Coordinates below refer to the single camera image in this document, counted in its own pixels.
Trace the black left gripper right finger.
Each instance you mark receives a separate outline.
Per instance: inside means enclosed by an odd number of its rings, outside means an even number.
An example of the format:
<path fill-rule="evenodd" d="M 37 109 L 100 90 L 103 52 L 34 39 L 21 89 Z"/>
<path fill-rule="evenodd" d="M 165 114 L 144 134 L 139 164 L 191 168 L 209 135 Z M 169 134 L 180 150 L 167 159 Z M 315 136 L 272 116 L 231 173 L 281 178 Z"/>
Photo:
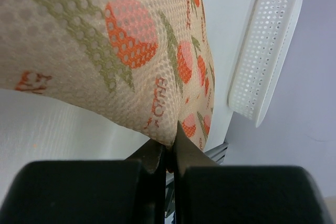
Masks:
<path fill-rule="evenodd" d="M 300 166 L 221 166 L 185 135 L 173 145 L 177 223 L 332 223 Z"/>

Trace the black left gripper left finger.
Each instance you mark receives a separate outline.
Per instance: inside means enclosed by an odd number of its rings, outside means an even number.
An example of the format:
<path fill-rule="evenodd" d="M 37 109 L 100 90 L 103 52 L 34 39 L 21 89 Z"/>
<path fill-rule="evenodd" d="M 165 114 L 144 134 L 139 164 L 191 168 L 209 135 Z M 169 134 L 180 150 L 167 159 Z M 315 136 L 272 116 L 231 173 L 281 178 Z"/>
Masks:
<path fill-rule="evenodd" d="M 165 147 L 123 161 L 37 161 L 15 176 L 1 223 L 163 223 Z"/>

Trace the floral mesh laundry bag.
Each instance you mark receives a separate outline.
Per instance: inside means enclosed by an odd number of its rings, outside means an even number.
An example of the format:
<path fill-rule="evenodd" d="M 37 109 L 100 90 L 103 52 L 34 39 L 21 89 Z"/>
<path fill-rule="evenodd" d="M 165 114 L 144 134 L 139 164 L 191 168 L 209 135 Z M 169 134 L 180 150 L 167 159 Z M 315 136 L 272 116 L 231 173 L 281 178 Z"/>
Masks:
<path fill-rule="evenodd" d="M 214 109 L 203 0 L 1 0 L 1 88 L 51 97 L 171 147 Z"/>

